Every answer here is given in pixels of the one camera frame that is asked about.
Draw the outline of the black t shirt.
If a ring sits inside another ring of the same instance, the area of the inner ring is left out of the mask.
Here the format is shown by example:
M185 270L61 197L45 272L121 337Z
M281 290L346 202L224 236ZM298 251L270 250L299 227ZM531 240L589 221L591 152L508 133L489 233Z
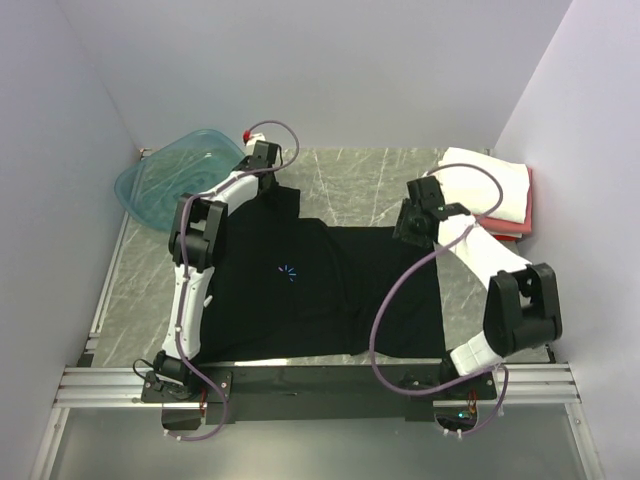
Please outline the black t shirt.
M277 187L230 215L200 327L200 363L367 350L384 297L428 249L390 227L331 227Z

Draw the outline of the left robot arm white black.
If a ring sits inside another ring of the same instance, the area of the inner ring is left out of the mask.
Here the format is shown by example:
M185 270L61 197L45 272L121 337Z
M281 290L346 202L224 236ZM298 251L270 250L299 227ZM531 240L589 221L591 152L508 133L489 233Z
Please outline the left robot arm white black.
M248 155L221 182L178 201L169 239L175 289L169 325L161 350L147 365L141 401L194 402L209 387L193 371L201 351L201 323L213 296L209 283L226 251L230 214L276 184L284 165L280 145L261 134L246 141Z

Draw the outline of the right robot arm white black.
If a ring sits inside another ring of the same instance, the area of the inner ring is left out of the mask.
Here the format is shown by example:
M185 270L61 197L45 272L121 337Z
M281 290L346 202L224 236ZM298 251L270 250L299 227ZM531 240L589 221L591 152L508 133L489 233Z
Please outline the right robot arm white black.
M513 253L462 204L446 201L436 178L412 180L407 189L393 236L416 246L448 247L487 292L482 330L441 363L440 390L460 399L473 388L473 374L562 336L556 274L546 263Z

